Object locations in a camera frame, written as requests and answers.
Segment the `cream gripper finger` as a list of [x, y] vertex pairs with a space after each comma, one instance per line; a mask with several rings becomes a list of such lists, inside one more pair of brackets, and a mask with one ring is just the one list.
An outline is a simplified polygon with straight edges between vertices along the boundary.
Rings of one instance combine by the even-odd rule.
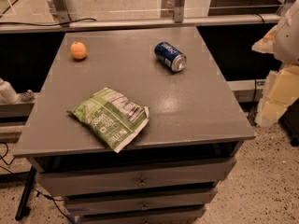
[[288, 107], [299, 98], [299, 66], [283, 64], [278, 72], [270, 71], [262, 95], [255, 123], [260, 127], [270, 127], [277, 123]]
[[252, 50], [260, 53], [273, 54], [273, 44], [277, 27], [272, 27], [259, 41], [255, 42], [252, 46]]

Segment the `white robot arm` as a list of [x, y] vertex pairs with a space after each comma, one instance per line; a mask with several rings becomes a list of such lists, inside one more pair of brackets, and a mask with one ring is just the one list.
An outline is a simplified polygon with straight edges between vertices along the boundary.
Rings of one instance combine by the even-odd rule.
[[299, 0], [281, 16], [277, 25], [251, 48], [273, 54], [282, 62], [277, 72], [270, 71], [258, 103], [255, 123], [269, 127], [277, 123], [288, 107], [299, 99]]

